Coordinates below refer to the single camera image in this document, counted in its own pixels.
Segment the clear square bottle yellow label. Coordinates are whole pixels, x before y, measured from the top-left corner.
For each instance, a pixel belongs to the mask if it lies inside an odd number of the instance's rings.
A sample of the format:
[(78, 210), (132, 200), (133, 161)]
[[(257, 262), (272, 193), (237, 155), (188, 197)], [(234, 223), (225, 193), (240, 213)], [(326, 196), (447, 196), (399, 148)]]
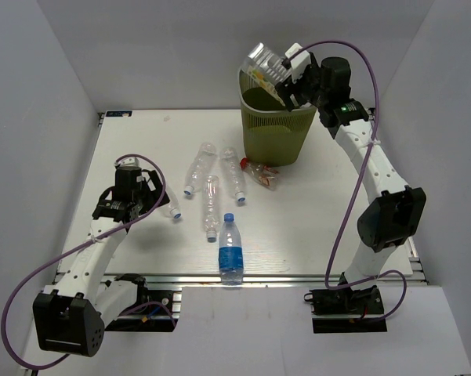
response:
[(288, 79), (291, 71), (282, 64), (283, 59), (268, 46), (259, 42), (245, 57), (241, 70), (273, 98), (282, 103), (277, 85)]

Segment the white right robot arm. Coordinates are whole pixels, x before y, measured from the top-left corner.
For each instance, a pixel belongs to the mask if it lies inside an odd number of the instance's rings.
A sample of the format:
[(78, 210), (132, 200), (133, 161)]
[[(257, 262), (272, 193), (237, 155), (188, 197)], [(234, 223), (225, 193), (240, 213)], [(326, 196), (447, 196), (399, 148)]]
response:
[(359, 247), (339, 282), (339, 305), (354, 313), (365, 305), (364, 290), (375, 285), (388, 258), (415, 234), (426, 194), (410, 187), (390, 163), (368, 112), (350, 95), (350, 75), (350, 64), (341, 57), (318, 63), (312, 53), (302, 52), (292, 62), (296, 97), (318, 109), (322, 124), (358, 173), (356, 187), (368, 197), (357, 220)]

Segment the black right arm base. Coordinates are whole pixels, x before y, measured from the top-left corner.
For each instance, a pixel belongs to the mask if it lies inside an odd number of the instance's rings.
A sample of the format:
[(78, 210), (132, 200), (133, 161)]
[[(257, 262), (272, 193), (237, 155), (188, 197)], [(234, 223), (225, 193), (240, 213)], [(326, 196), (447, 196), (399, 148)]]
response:
[(380, 290), (310, 290), (303, 296), (311, 304), (314, 334), (387, 332)]

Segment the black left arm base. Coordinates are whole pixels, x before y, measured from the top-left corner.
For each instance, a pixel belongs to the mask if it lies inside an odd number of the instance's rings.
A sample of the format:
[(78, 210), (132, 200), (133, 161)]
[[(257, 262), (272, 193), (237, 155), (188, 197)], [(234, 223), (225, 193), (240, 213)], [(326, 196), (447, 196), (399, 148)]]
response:
[(123, 274), (107, 280), (110, 287), (113, 282), (131, 282), (137, 286), (136, 301), (124, 311), (131, 313), (113, 320), (105, 328), (109, 332), (173, 332), (179, 320), (179, 291), (167, 290), (148, 284), (145, 277), (138, 274)]

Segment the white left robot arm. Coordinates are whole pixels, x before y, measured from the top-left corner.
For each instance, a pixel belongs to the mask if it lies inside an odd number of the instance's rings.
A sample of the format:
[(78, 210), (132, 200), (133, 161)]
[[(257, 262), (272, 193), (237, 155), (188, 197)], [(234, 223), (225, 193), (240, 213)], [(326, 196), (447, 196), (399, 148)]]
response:
[(111, 281), (104, 291), (100, 283), (107, 267), (131, 226), (159, 208), (173, 219), (182, 212), (156, 164), (140, 163), (144, 156), (126, 154), (114, 164), (114, 184), (103, 191), (92, 213), (84, 244), (73, 250), (69, 270), (33, 302), (33, 316), (40, 349), (64, 356), (91, 357), (100, 349), (106, 328), (120, 316), (140, 313), (162, 302), (150, 300), (146, 281), (127, 273)]

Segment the green mesh waste bin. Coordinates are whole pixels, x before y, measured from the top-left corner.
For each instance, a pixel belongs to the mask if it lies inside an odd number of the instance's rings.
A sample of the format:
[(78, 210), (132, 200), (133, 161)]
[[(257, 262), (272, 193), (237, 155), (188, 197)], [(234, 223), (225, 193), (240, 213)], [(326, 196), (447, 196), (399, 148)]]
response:
[(316, 109), (287, 111), (244, 71), (238, 72), (245, 156), (269, 166), (293, 164), (299, 156)]

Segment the clear bottle under left gripper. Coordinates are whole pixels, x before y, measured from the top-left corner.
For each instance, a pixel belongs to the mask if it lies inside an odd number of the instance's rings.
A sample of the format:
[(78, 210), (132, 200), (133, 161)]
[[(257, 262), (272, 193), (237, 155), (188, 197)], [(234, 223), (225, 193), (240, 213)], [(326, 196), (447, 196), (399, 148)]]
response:
[(179, 219), (182, 215), (179, 201), (169, 186), (166, 188), (166, 194), (168, 196), (168, 203), (162, 205), (158, 209), (159, 212), (170, 219)]

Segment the clear bottle far left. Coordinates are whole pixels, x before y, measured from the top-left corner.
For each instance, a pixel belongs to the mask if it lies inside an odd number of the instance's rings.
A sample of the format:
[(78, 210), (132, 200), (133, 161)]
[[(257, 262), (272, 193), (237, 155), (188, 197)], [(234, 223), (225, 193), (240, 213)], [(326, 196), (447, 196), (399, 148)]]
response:
[(202, 143), (197, 155), (188, 168), (183, 192), (190, 196), (200, 190), (203, 181), (212, 170), (217, 157), (217, 149), (212, 143)]

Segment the clear slim bottle white cap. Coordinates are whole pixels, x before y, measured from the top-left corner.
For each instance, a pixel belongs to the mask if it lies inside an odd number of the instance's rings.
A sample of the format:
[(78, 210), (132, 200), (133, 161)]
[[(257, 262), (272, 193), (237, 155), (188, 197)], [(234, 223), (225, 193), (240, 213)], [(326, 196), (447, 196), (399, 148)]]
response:
[(209, 175), (202, 189), (202, 222), (206, 239), (216, 242), (220, 227), (219, 177)]

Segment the clear ribbed bottle blue cap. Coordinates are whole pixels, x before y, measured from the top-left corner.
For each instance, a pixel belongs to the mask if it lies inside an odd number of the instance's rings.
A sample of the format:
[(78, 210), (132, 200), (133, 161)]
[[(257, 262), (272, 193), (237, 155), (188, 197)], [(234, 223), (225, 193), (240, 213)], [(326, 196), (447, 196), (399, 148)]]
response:
[(237, 151), (233, 147), (226, 147), (221, 150), (219, 158), (230, 196), (237, 203), (244, 203), (246, 200), (246, 184)]

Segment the blue sticker left corner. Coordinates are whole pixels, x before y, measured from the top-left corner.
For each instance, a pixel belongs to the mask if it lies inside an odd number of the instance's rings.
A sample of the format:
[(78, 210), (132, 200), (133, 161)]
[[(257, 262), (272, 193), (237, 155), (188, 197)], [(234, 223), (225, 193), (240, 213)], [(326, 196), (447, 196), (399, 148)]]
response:
[(131, 116), (131, 110), (112, 110), (105, 113), (106, 118), (127, 118)]

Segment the clear bottle blue label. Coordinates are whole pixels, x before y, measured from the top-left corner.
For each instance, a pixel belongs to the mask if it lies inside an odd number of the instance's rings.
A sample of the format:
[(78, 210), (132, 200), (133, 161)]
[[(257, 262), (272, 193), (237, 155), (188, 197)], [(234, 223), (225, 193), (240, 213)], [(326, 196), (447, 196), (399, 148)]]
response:
[(219, 234), (219, 273), (225, 285), (241, 285), (244, 277), (244, 261), (241, 234), (233, 213), (224, 215)]

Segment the crushed bottle red label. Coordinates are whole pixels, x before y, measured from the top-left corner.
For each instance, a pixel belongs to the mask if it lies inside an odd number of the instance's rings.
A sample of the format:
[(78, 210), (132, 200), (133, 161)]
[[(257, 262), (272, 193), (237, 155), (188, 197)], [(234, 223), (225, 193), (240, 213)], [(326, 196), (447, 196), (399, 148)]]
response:
[(277, 188), (279, 172), (265, 164), (255, 163), (246, 157), (241, 159), (241, 169), (243, 172), (249, 174), (251, 178), (269, 190)]

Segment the aluminium table edge rail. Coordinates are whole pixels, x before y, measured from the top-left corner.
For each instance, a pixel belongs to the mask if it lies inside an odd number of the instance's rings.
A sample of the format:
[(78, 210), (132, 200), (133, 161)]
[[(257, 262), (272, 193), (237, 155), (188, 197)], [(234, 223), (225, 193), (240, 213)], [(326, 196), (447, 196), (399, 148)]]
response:
[[(167, 275), (144, 275), (147, 283), (150, 284), (219, 284), (221, 278), (217, 276), (167, 276)], [(245, 283), (261, 284), (297, 284), (297, 283), (323, 283), (322, 276), (255, 276), (244, 277)]]

